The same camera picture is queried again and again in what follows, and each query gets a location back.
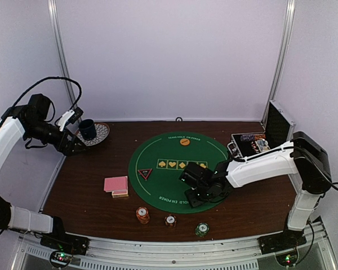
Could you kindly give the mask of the green chip stack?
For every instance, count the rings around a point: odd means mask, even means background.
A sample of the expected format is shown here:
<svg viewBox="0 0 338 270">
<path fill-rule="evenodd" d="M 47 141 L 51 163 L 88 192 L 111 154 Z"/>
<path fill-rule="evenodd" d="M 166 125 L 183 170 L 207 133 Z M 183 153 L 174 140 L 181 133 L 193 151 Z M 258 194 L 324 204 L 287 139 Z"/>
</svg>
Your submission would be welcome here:
<svg viewBox="0 0 338 270">
<path fill-rule="evenodd" d="M 204 237 L 208 234 L 210 227 L 207 223 L 199 223 L 195 228 L 195 234 L 199 237 Z"/>
</svg>

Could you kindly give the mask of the black hundred chip stack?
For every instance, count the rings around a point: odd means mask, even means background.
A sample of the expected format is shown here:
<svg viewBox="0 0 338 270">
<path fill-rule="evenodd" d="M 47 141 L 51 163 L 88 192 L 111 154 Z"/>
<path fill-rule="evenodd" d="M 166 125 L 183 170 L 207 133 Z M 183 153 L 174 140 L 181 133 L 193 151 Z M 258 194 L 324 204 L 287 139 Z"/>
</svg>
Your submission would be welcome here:
<svg viewBox="0 0 338 270">
<path fill-rule="evenodd" d="M 167 215 L 164 219 L 164 223 L 167 227 L 175 227 L 177 219 L 174 215 Z"/>
</svg>

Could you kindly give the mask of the red five chip stack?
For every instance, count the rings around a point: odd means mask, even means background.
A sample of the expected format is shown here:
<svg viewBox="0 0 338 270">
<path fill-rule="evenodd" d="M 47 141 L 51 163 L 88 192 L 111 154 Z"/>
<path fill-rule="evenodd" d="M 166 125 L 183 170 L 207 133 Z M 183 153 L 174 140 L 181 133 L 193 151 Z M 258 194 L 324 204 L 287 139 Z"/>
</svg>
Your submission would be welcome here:
<svg viewBox="0 0 338 270">
<path fill-rule="evenodd" d="M 150 221 L 149 211 L 143 206 L 137 208 L 136 217 L 141 224 L 148 224 Z"/>
</svg>

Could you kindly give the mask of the red backed card deck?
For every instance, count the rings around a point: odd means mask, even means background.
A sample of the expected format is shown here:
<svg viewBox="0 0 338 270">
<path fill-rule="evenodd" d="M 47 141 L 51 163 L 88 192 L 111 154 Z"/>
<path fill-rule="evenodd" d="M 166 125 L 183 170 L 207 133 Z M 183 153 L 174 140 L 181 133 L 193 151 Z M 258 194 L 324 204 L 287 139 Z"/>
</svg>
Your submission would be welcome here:
<svg viewBox="0 0 338 270">
<path fill-rule="evenodd" d="M 116 192 L 125 191 L 128 189 L 127 176 L 121 177 L 108 177 L 104 179 L 104 191 Z"/>
</svg>

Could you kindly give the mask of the orange big blind button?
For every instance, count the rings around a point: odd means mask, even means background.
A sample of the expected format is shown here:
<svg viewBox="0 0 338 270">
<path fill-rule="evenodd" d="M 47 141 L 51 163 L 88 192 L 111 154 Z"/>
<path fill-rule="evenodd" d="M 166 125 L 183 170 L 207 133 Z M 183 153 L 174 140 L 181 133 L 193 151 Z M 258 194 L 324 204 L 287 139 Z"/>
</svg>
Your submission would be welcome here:
<svg viewBox="0 0 338 270">
<path fill-rule="evenodd" d="M 188 145 L 190 145 L 190 140 L 187 139 L 187 138 L 183 138 L 183 139 L 180 140 L 180 144 L 182 146 L 188 146 Z"/>
</svg>

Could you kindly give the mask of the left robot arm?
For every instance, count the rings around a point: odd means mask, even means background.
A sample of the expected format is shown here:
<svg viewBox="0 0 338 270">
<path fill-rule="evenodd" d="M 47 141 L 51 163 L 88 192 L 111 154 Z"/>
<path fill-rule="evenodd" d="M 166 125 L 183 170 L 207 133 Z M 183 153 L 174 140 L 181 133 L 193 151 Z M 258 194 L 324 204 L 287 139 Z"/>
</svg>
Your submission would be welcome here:
<svg viewBox="0 0 338 270">
<path fill-rule="evenodd" d="M 48 97 L 34 94 L 28 104 L 7 109 L 0 122 L 0 171 L 19 140 L 30 142 L 37 139 L 41 147 L 53 145 L 65 156 L 87 149 L 83 141 L 66 127 L 80 118 L 83 111 L 79 107 L 70 109 L 60 117 L 57 125 L 53 125 L 46 120 L 52 107 Z M 70 238 L 57 226 L 58 218 L 13 206 L 0 196 L 0 230 L 47 233 L 48 241 L 58 250 L 64 250 L 70 244 Z"/>
</svg>

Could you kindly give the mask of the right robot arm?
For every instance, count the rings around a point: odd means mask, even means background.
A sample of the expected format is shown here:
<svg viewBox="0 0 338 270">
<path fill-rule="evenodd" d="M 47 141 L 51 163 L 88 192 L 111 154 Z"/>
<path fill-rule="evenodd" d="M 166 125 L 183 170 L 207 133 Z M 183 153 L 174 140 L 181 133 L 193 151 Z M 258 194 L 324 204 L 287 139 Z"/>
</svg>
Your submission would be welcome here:
<svg viewBox="0 0 338 270">
<path fill-rule="evenodd" d="M 304 132 L 296 132 L 291 140 L 271 150 L 249 157 L 228 153 L 214 170 L 190 161 L 179 180 L 190 187 L 185 195 L 191 207 L 226 197 L 235 188 L 283 176 L 299 175 L 301 190 L 287 218 L 287 228 L 278 235 L 278 244 L 290 248 L 298 239 L 314 211 L 319 197 L 333 185 L 327 152 Z"/>
</svg>

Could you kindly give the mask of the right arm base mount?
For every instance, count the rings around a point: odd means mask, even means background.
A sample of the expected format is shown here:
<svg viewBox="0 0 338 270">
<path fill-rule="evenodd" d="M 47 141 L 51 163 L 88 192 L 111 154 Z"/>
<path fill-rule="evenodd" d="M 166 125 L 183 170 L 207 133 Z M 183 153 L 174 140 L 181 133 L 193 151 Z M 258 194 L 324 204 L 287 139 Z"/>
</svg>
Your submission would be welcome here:
<svg viewBox="0 0 338 270">
<path fill-rule="evenodd" d="M 282 233 L 259 237 L 259 246 L 262 254 L 277 253 L 279 251 L 293 249 L 307 243 L 306 237 L 284 235 Z"/>
</svg>

